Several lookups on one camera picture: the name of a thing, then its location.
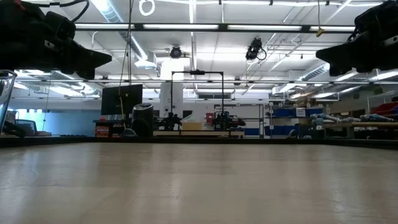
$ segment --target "metal pole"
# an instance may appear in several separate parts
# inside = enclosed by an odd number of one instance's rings
[[[261,120],[260,120],[260,118],[261,118],[261,107],[259,105],[259,138],[261,138],[261,134],[260,134],[260,132],[261,132]]]
[[[174,72],[172,72],[172,86],[170,87],[170,99],[171,99],[171,103],[170,103],[170,113],[173,116],[173,75]]]
[[[221,74],[221,112],[224,116],[224,72],[220,72]]]
[[[371,113],[371,105],[369,104],[369,97],[368,97],[368,114]]]

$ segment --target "ceiling duct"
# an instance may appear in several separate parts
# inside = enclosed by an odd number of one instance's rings
[[[122,17],[119,15],[113,3],[110,0],[91,0],[99,12],[104,16],[109,23],[121,23],[124,22]],[[146,69],[156,68],[156,62],[153,62],[148,58],[148,55],[144,52],[142,47],[138,44],[137,40],[132,34],[129,35],[128,31],[118,31],[119,35],[130,45],[131,50],[134,52],[135,57],[138,61],[144,60],[148,63],[144,64]]]
[[[310,68],[306,70],[300,78],[297,79],[297,81],[309,81],[311,78],[315,78],[327,71],[329,71],[329,64],[328,63],[323,63],[321,65],[315,66],[315,68]],[[272,88],[272,94],[278,94],[278,93],[284,93],[288,91],[291,88],[294,88],[298,84],[296,83],[288,83],[288,84],[283,84],[280,86],[275,86]]]

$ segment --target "pipe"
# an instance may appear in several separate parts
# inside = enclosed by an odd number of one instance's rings
[[[109,23],[124,22],[122,17],[117,12],[116,8],[113,6],[110,0],[91,0],[91,2],[96,6],[99,12],[103,15],[105,20]],[[142,47],[138,44],[137,40],[128,31],[118,31],[119,35],[130,45],[130,48],[134,52],[134,55],[139,60],[147,60],[148,55],[144,52]]]

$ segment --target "fluorescent light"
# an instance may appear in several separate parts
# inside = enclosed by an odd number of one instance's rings
[[[26,86],[24,86],[24,85],[22,85],[22,84],[20,84],[20,83],[18,83],[18,82],[15,82],[15,83],[14,83],[14,87],[16,87],[16,88],[21,88],[21,89],[23,89],[23,90],[27,90],[27,89],[28,89]]]
[[[358,73],[357,72],[351,72],[351,73],[349,73],[347,75],[343,75],[342,77],[337,78],[335,81],[343,81],[343,80],[346,80],[347,78],[353,77],[356,74],[358,74]]]
[[[335,94],[335,93],[320,93],[320,94],[313,96],[313,98],[323,98],[323,97],[331,96],[333,94]]]
[[[374,81],[383,80],[386,78],[391,78],[396,75],[398,75],[398,71],[384,72],[384,73],[380,73],[378,76],[370,78],[369,81],[374,82]]]
[[[296,98],[298,98],[298,97],[300,97],[300,96],[301,96],[300,93],[294,94],[294,95],[292,96],[292,99],[296,99]]]
[[[50,90],[67,96],[83,96],[81,93],[59,86],[51,86]]]
[[[246,60],[245,55],[241,53],[197,53],[197,58],[200,60],[233,62]]]
[[[343,91],[340,91],[340,93],[346,93],[346,92],[349,92],[349,91],[355,90],[355,89],[357,89],[357,88],[359,88],[359,86],[354,86],[354,87],[351,87],[351,88],[345,89],[345,90],[343,90]]]
[[[229,30],[284,30],[298,31],[302,26],[228,25]]]
[[[218,29],[213,24],[144,24],[144,29]]]
[[[321,26],[321,28],[324,31],[354,31],[355,30],[355,26],[347,26],[347,27],[343,27],[343,26]],[[318,27],[317,26],[311,26],[310,27],[310,31],[317,31]]]
[[[82,24],[76,23],[76,29],[125,29],[128,30],[129,24]]]

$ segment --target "motion capture camera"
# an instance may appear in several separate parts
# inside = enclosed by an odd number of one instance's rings
[[[180,46],[173,46],[173,49],[170,51],[171,58],[180,58],[182,55]]]
[[[246,52],[246,60],[264,60],[267,57],[266,51],[262,48],[261,38],[254,38]]]
[[[354,20],[355,30],[346,43],[318,50],[317,58],[330,64],[330,76],[373,69],[398,68],[398,1],[386,1]]]

